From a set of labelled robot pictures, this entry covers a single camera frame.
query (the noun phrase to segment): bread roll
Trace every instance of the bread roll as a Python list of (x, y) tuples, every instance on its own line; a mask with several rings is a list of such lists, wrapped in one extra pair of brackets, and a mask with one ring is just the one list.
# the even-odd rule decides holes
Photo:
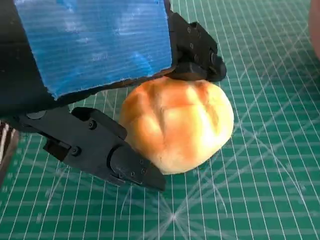
[(133, 149), (164, 175), (179, 174), (204, 163), (229, 140), (234, 112), (223, 90), (208, 81), (162, 77), (127, 96), (119, 123)]

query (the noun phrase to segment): screw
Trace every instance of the screw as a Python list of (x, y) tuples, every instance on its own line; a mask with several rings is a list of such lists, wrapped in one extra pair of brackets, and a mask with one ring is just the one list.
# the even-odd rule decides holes
[(90, 130), (95, 129), (96, 127), (97, 127), (96, 121), (92, 120), (92, 121), (89, 122), (89, 129)]
[(81, 153), (81, 149), (78, 146), (73, 147), (71, 150), (72, 156), (76, 157), (76, 156), (80, 155), (80, 153)]

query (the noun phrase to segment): bun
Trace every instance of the bun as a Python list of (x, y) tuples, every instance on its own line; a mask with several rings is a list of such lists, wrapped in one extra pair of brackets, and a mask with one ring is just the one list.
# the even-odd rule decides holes
[(231, 137), (234, 112), (223, 90), (205, 80), (161, 77), (124, 100), (119, 124), (133, 149), (165, 174), (192, 170)]

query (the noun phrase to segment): striped object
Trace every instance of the striped object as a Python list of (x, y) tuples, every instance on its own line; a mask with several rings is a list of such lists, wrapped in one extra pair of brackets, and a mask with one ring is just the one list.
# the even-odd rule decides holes
[(0, 164), (4, 159), (11, 140), (15, 134), (15, 129), (0, 121)]

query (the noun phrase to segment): blue tape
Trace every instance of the blue tape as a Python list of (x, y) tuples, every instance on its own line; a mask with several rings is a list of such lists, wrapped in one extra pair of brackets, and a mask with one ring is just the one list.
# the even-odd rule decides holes
[(15, 0), (43, 84), (62, 95), (172, 65), (164, 0)]

